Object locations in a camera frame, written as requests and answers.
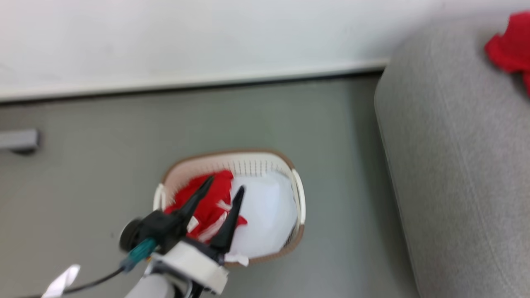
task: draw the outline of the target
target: gray fabric upholstery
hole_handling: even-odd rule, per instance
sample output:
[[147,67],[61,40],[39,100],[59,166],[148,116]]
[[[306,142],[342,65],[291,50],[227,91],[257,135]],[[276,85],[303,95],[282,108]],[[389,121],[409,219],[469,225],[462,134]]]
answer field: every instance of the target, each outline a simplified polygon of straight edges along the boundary
[[415,34],[377,88],[422,298],[530,297],[530,99],[483,52],[507,19]]

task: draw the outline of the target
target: red garment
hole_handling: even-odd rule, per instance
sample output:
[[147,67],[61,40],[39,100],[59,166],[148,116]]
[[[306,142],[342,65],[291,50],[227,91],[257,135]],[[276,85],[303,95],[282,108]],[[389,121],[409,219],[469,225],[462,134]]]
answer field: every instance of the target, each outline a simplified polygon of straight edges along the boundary
[[511,15],[504,35],[495,35],[485,50],[490,60],[505,72],[523,72],[530,95],[530,11]]
[[[164,213],[169,214],[182,208],[184,203],[212,175],[214,176],[214,180],[210,189],[197,206],[193,215],[197,220],[195,222],[196,226],[193,227],[194,219],[190,222],[191,226],[188,225],[188,237],[205,243],[209,242],[217,234],[231,208],[230,189],[232,188],[232,179],[234,176],[230,171],[224,170],[191,179],[186,187],[175,194],[175,203],[164,210]],[[247,224],[246,220],[242,216],[239,216],[237,225],[245,224]]]

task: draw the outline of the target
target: red clothing in basket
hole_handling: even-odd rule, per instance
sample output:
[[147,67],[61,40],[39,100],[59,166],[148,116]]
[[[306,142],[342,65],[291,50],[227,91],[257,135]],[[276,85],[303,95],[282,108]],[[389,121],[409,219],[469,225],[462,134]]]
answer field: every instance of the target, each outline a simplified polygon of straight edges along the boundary
[[[193,215],[194,218],[191,219],[188,225],[188,237],[204,243],[208,243],[217,234],[221,225],[225,222],[228,211],[232,207],[230,189],[232,188],[234,176],[230,171],[224,170],[191,179],[186,187],[175,194],[175,203],[164,210],[164,213],[169,214],[182,208],[184,203],[210,176],[214,176],[214,181],[206,197],[197,206]],[[245,218],[239,216],[237,225],[245,224],[247,224]]]
[[530,95],[530,11],[511,15],[504,35],[495,35],[485,50],[490,60],[503,71],[523,72]]

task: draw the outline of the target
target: basket handle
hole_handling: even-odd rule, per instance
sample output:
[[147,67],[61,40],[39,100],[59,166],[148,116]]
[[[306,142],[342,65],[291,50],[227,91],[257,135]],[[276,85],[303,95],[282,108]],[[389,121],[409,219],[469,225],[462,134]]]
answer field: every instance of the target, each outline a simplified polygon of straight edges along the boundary
[[298,172],[293,169],[293,176],[296,181],[296,188],[298,189],[298,199],[300,200],[300,224],[305,224],[305,193],[304,186],[302,185],[302,180]]
[[162,209],[166,204],[166,191],[162,183],[156,187],[155,197],[153,199],[153,211]]

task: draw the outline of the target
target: laundry basket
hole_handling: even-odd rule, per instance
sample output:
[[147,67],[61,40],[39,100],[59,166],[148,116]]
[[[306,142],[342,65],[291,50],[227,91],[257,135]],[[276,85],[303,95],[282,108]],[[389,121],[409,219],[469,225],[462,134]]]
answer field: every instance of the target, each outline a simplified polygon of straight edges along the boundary
[[302,239],[305,224],[305,196],[302,181],[291,160],[283,154],[271,150],[242,150],[193,156],[174,164],[165,174],[156,190],[153,209],[165,209],[174,203],[177,191],[199,175],[230,170],[234,176],[263,176],[267,172],[282,173],[291,181],[293,200],[298,211],[298,220],[283,248],[272,255],[250,259],[250,264],[264,262],[286,255],[293,251]]

